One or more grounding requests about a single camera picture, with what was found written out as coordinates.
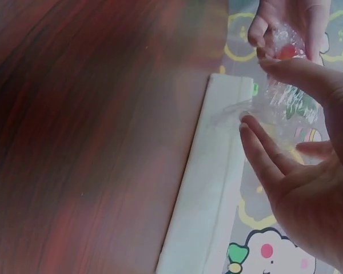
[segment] wooden table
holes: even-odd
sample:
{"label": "wooden table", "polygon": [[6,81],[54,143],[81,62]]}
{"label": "wooden table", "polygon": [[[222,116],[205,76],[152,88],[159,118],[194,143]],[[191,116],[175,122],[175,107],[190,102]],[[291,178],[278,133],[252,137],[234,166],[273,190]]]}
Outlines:
{"label": "wooden table", "polygon": [[226,0],[0,0],[0,274],[153,273]]}

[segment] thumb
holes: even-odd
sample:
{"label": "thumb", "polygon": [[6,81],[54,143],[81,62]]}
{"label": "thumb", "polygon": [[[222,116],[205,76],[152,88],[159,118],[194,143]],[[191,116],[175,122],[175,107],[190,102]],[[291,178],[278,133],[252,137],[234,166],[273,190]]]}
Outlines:
{"label": "thumb", "polygon": [[323,42],[326,25],[329,20],[329,7],[323,2],[327,0],[320,0],[320,3],[306,7],[305,19],[306,19],[306,36],[305,36],[305,48],[306,54],[311,61],[316,61],[319,58],[320,46]]}
{"label": "thumb", "polygon": [[326,159],[334,151],[330,141],[302,142],[296,145],[296,149],[307,156],[319,159]]}
{"label": "thumb", "polygon": [[300,88],[322,106],[343,82],[343,72],[301,58],[285,61],[262,59],[259,63],[275,80]]}

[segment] red object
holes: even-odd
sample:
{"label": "red object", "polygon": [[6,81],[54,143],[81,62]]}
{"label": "red object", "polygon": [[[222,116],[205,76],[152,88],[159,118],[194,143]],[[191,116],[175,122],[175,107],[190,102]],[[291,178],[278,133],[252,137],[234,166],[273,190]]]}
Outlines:
{"label": "red object", "polygon": [[291,44],[285,45],[282,50],[277,54],[276,58],[279,60],[287,60],[297,55],[295,46]]}

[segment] pink circle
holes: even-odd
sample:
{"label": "pink circle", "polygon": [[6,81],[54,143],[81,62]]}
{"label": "pink circle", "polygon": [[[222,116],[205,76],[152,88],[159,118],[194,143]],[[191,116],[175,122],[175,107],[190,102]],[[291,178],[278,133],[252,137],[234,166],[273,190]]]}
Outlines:
{"label": "pink circle", "polygon": [[262,257],[268,259],[273,254],[273,247],[270,244],[264,244],[261,248],[261,255]]}
{"label": "pink circle", "polygon": [[308,266],[309,266],[309,260],[308,259],[303,259],[301,261],[301,269],[307,269]]}

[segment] plastic wrap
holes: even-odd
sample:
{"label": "plastic wrap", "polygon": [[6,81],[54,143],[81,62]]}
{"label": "plastic wrap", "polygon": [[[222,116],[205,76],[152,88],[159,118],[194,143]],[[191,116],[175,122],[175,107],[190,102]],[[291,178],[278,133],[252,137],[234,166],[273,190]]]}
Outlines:
{"label": "plastic wrap", "polygon": [[[272,31],[272,48],[276,59],[306,58],[301,37],[289,26]],[[320,105],[299,88],[270,79],[264,98],[258,102],[245,101],[225,108],[213,122],[235,127],[242,112],[249,112],[283,149],[296,145],[284,132],[293,125],[310,126],[318,118]]]}

